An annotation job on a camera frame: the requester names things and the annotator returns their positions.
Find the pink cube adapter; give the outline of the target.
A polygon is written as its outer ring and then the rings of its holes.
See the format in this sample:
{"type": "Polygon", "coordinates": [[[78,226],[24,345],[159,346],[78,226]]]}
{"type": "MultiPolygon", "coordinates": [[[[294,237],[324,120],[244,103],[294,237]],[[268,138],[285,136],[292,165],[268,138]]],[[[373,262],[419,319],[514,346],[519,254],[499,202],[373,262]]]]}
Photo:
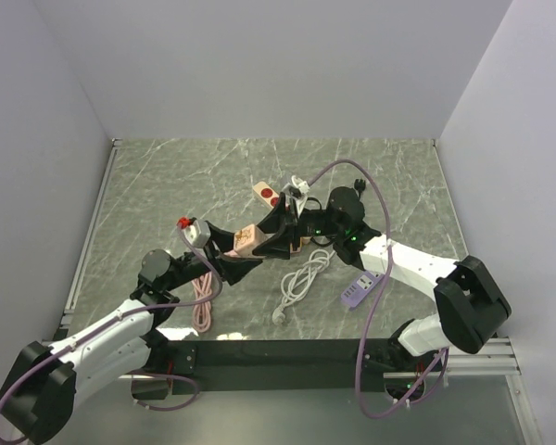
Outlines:
{"type": "Polygon", "coordinates": [[[233,251],[240,258],[254,258],[253,250],[262,244],[267,236],[254,224],[234,233],[233,251]]]}

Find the beige red power strip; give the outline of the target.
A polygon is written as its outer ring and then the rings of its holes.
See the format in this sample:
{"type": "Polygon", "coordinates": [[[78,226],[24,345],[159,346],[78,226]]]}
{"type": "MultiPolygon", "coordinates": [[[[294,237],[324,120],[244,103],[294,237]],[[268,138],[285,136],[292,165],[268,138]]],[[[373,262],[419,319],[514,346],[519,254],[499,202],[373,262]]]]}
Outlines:
{"type": "Polygon", "coordinates": [[[254,197],[269,209],[272,209],[279,201],[279,194],[264,181],[254,184],[252,190],[254,197]]]}

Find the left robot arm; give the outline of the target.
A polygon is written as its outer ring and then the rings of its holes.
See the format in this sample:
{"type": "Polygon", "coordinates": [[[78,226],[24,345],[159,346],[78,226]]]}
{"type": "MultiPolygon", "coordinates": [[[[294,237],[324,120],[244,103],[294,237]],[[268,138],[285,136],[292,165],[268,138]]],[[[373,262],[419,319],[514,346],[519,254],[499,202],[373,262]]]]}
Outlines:
{"type": "Polygon", "coordinates": [[[187,252],[177,258],[160,248],[146,253],[135,290],[114,311],[70,337],[21,350],[0,388],[0,419],[23,440],[46,443],[99,389],[133,371],[160,370],[167,339],[158,326],[183,306],[174,289],[207,273],[218,287],[232,285],[262,263],[237,251],[233,233],[207,222],[192,220],[178,235],[187,252]]]}

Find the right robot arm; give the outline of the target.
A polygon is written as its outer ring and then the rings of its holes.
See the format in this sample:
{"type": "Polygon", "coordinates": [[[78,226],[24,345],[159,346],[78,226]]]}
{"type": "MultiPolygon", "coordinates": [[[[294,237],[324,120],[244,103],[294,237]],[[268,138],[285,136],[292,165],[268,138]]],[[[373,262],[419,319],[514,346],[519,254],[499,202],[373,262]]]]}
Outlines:
{"type": "Polygon", "coordinates": [[[485,264],[473,256],[442,258],[407,247],[372,229],[357,191],[339,186],[323,209],[303,209],[280,194],[258,223],[267,239],[254,253],[284,259],[304,237],[332,239],[337,257],[346,265],[392,278],[412,287],[436,304],[436,314],[408,321],[392,336],[388,359],[408,370],[427,352],[454,346],[476,354],[512,314],[512,308],[485,264]]]}

